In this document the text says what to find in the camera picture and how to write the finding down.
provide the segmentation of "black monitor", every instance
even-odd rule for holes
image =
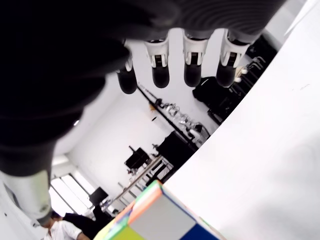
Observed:
[[[90,196],[89,200],[94,205],[99,205],[104,199],[106,199],[109,195],[101,188],[98,187]]]

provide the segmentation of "robotic hand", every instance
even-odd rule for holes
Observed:
[[[285,0],[118,0],[81,3],[7,0],[1,17],[0,172],[13,202],[44,224],[51,163],[65,135],[117,71],[121,89],[137,80],[123,39],[145,41],[153,81],[169,83],[168,31],[185,30],[185,82],[196,86],[210,35],[227,29],[217,80],[228,87],[249,44]]]

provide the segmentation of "window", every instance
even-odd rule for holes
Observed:
[[[95,189],[79,172],[76,172],[76,178],[72,174],[55,178],[50,185],[52,208],[61,216],[66,213],[83,215],[94,207],[89,200],[89,194]]]

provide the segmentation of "rubik's cube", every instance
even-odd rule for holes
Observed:
[[[224,240],[154,181],[94,240]]]

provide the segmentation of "white shirt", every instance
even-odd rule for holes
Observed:
[[[82,233],[82,230],[68,221],[56,221],[50,231],[52,237],[47,232],[44,240],[77,240],[79,234]]]

